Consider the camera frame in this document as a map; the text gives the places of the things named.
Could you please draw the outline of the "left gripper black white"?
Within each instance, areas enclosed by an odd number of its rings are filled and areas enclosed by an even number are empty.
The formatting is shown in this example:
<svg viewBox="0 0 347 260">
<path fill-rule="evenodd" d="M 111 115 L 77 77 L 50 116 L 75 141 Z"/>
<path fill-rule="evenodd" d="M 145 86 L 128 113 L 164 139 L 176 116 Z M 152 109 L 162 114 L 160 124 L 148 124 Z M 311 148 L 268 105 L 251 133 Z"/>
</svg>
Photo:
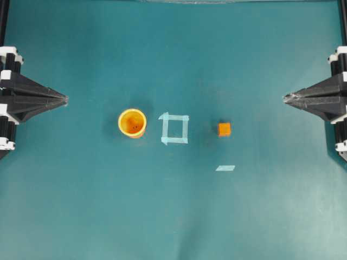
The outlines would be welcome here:
<svg viewBox="0 0 347 260">
<path fill-rule="evenodd" d="M 16 148 L 17 125 L 68 103 L 68 96 L 21 75 L 22 64 L 15 47 L 1 47 L 1 158 Z"/>
</svg>

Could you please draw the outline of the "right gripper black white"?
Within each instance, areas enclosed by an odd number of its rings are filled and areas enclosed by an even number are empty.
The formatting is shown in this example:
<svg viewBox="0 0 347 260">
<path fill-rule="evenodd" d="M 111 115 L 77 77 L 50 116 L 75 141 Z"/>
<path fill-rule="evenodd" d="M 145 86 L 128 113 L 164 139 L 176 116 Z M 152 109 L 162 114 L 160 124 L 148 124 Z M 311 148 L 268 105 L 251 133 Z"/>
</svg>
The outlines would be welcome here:
<svg viewBox="0 0 347 260">
<path fill-rule="evenodd" d="M 328 58 L 332 77 L 289 93 L 283 102 L 314 114 L 334 125 L 335 150 L 346 161 L 346 46 L 340 46 Z M 340 96 L 341 99 L 304 99 Z"/>
</svg>

